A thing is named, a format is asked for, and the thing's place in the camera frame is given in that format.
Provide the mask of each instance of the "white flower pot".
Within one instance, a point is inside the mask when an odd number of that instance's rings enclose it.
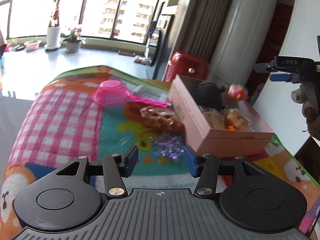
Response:
[[[78,52],[80,50],[81,42],[67,42],[67,52]]]
[[[57,47],[60,44],[61,27],[48,27],[47,30],[47,46]]]

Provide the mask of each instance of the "gloved hand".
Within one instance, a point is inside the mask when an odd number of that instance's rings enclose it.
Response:
[[[320,141],[320,115],[313,83],[304,82],[300,88],[291,92],[295,103],[302,105],[302,115],[307,119],[309,134]]]

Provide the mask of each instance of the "pink box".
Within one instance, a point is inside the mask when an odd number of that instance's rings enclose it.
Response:
[[[238,108],[250,121],[254,131],[212,129],[190,93],[202,80],[177,75],[172,82],[169,100],[186,129],[186,143],[197,154],[210,153],[218,157],[259,154],[270,142],[274,132],[246,101],[235,101],[226,92],[223,104]]]

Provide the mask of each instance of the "ribbed gray plate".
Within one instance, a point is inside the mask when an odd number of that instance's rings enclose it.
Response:
[[[297,229],[277,234],[246,231],[226,220],[213,201],[196,198],[188,189],[134,189],[127,198],[110,200],[98,218],[79,229],[65,233],[42,233],[25,228],[15,239],[303,240],[308,238]]]

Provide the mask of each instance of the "red box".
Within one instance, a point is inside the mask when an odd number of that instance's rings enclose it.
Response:
[[[172,81],[176,75],[205,80],[208,75],[208,63],[185,52],[177,51],[168,63],[165,81]]]

